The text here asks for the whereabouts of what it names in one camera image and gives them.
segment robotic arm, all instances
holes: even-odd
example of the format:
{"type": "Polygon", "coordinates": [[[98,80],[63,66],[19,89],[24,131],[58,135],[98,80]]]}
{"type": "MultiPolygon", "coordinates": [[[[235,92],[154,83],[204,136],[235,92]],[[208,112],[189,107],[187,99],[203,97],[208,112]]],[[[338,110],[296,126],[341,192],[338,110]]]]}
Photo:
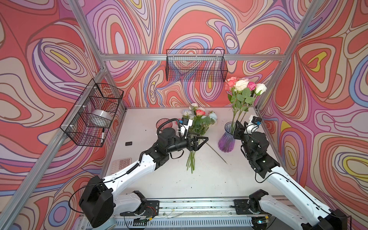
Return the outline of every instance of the robotic arm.
{"type": "Polygon", "coordinates": [[[171,152],[185,148],[189,151],[199,150],[208,141],[208,137],[186,138],[192,122],[182,118],[181,121],[171,119],[163,123],[157,129],[157,141],[140,154],[138,161],[110,176],[102,179],[95,176],[89,180],[79,200],[79,206],[92,227],[99,227],[114,214],[134,212],[140,215],[145,210],[145,198],[139,191],[127,195],[119,194],[140,177],[165,164],[171,152]],[[173,121],[178,123],[179,136],[176,136],[173,128],[165,128],[159,132],[165,124],[173,121]],[[201,144],[198,144],[199,139],[203,140],[201,144]]]}
{"type": "Polygon", "coordinates": [[[261,121],[256,116],[251,116],[250,122],[244,122],[244,126],[237,121],[234,138],[241,140],[241,151],[252,169],[278,188],[299,212],[279,203],[264,190],[250,195],[248,210],[254,214],[263,210],[296,230],[346,230],[347,216],[341,210],[332,210],[311,195],[267,154],[269,142],[266,135],[256,132],[261,121]]]}

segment patterned wall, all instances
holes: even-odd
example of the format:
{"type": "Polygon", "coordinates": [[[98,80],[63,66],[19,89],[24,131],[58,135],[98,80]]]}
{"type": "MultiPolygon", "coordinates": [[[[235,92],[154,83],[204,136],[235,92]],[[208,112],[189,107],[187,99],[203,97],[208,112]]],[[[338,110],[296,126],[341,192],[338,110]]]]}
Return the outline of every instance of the patterned wall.
{"type": "Polygon", "coordinates": [[[262,114],[289,173],[368,229],[368,2],[328,0],[262,114]]]}
{"type": "MultiPolygon", "coordinates": [[[[228,54],[284,53],[309,0],[81,1],[103,53],[166,53],[166,49],[224,48],[228,54]]],[[[159,61],[110,61],[127,106],[224,106],[223,83],[167,82],[159,61]]],[[[227,77],[267,82],[277,62],[228,61],[227,77]]]]}
{"type": "MultiPolygon", "coordinates": [[[[99,70],[66,2],[0,1],[0,211],[99,70]]],[[[103,148],[65,141],[13,230],[72,227],[66,200],[100,173],[121,115],[103,148]]]]}

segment purple glass vase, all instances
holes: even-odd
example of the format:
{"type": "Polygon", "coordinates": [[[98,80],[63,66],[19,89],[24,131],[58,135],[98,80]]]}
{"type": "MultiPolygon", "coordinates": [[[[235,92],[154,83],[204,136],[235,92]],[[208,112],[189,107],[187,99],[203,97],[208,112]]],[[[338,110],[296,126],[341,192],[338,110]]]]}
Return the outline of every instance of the purple glass vase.
{"type": "Polygon", "coordinates": [[[231,124],[232,122],[225,124],[225,133],[219,140],[219,149],[222,152],[231,152],[234,149],[235,139],[234,131],[231,132],[231,124]]]}

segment black wire basket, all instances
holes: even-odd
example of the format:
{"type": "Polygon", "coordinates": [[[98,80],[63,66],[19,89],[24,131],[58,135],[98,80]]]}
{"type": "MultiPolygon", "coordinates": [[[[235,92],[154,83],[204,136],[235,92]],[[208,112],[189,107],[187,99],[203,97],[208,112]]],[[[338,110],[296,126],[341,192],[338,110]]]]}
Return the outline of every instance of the black wire basket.
{"type": "Polygon", "coordinates": [[[102,147],[123,94],[115,86],[95,83],[75,117],[62,130],[76,145],[102,147]]]}
{"type": "Polygon", "coordinates": [[[167,49],[167,81],[224,82],[224,49],[167,49]]]}

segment white table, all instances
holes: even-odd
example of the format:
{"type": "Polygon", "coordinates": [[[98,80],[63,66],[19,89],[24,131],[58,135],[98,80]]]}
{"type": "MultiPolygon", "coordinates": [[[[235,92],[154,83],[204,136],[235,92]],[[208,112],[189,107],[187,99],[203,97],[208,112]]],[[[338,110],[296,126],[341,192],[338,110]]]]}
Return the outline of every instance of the white table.
{"type": "MultiPolygon", "coordinates": [[[[113,152],[107,173],[111,172],[111,163],[114,160],[132,158],[138,160],[139,154],[150,148],[157,140],[156,122],[162,118],[181,118],[182,108],[162,109],[128,109],[119,138],[113,152]],[[132,141],[131,146],[125,142],[132,141]]],[[[204,145],[195,154],[195,171],[187,171],[186,162],[189,151],[179,159],[169,159],[163,166],[153,173],[138,179],[123,194],[139,190],[146,198],[200,198],[200,197],[244,197],[258,189],[267,191],[270,195],[282,195],[273,185],[265,181],[262,184],[254,180],[254,171],[240,151],[240,140],[236,140],[234,150],[230,153],[222,152],[217,143],[224,134],[224,125],[231,121],[231,108],[211,108],[219,120],[216,126],[208,129],[205,136],[209,138],[208,144],[215,149],[227,164],[208,146],[204,145]]],[[[250,108],[245,116],[248,121],[250,115],[255,115],[250,108]]],[[[268,154],[277,159],[269,146],[268,154]]],[[[177,157],[181,152],[174,152],[177,157]]]]}

